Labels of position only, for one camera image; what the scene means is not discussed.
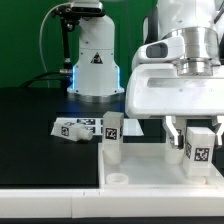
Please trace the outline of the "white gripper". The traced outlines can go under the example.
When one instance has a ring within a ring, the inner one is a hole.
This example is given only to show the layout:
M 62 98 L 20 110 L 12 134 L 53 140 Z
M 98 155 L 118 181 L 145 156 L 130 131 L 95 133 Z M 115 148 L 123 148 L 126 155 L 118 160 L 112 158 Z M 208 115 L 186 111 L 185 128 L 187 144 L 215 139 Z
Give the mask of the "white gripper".
M 185 138 L 185 120 L 180 117 L 213 116 L 216 145 L 221 147 L 224 66 L 214 67 L 212 76 L 178 76 L 176 67 L 169 63 L 139 65 L 127 85 L 125 111 L 130 118 L 165 116 L 166 139 L 179 150 L 184 148 Z

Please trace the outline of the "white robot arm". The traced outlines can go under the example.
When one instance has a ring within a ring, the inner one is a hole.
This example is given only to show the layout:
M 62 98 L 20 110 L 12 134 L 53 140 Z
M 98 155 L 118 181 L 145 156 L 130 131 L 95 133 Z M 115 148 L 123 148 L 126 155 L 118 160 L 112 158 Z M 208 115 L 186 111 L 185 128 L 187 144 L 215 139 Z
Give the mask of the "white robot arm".
M 125 88 L 114 61 L 114 24 L 99 0 L 72 0 L 81 15 L 79 59 L 68 92 L 84 101 L 125 94 L 130 118 L 161 118 L 175 145 L 177 119 L 208 118 L 224 133 L 224 34 L 216 0 L 157 0 L 143 22 L 144 44 L 131 64 Z

